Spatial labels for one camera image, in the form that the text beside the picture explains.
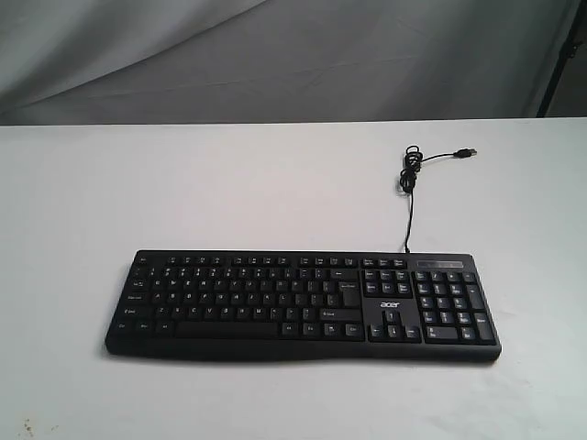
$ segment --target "keyboard cable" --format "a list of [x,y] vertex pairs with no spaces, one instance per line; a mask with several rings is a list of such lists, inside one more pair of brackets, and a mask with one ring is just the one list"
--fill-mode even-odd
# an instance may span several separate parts
[[455,158],[465,159],[475,156],[477,151],[472,148],[463,148],[454,153],[437,154],[436,156],[430,156],[424,159],[424,155],[420,151],[420,147],[417,145],[411,145],[405,149],[404,156],[404,169],[400,172],[399,184],[402,187],[404,193],[410,197],[410,216],[407,221],[407,231],[405,233],[404,250],[406,254],[410,253],[410,248],[407,246],[407,242],[410,239],[410,233],[412,232],[412,218],[414,217],[414,188],[415,180],[418,172],[422,168],[422,164],[432,159],[438,158]]

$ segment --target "keyboard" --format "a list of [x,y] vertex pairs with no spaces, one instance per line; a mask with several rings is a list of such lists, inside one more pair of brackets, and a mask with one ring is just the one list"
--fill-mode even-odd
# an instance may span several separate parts
[[140,250],[105,345],[202,360],[496,359],[470,255]]

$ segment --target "black keyboard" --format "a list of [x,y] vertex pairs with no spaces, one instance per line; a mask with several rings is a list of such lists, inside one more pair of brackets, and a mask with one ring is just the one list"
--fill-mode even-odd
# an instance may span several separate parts
[[493,360],[470,255],[141,250],[105,344],[210,360]]

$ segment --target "white table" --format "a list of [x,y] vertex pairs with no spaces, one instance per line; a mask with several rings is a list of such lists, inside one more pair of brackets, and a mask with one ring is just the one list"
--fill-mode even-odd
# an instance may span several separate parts
[[[0,438],[585,438],[586,139],[587,119],[0,127]],[[479,151],[422,170],[411,248],[475,257],[496,363],[105,352],[137,249],[399,250],[415,143]]]

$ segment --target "space bar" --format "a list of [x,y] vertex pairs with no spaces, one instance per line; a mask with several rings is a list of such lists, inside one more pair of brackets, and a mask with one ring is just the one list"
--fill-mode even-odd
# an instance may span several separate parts
[[210,339],[271,339],[277,337],[276,323],[191,323],[177,325],[177,337]]

